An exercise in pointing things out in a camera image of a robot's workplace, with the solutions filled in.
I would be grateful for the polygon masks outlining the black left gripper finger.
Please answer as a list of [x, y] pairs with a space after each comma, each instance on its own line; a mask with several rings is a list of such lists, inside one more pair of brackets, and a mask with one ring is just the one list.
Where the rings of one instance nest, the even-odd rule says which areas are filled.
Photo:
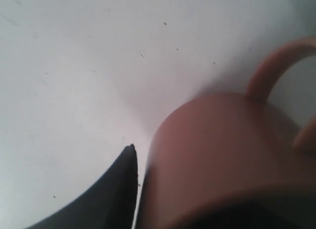
[[76, 200], [32, 225], [33, 229], [130, 229], [138, 193], [134, 145], [126, 146], [111, 167]]

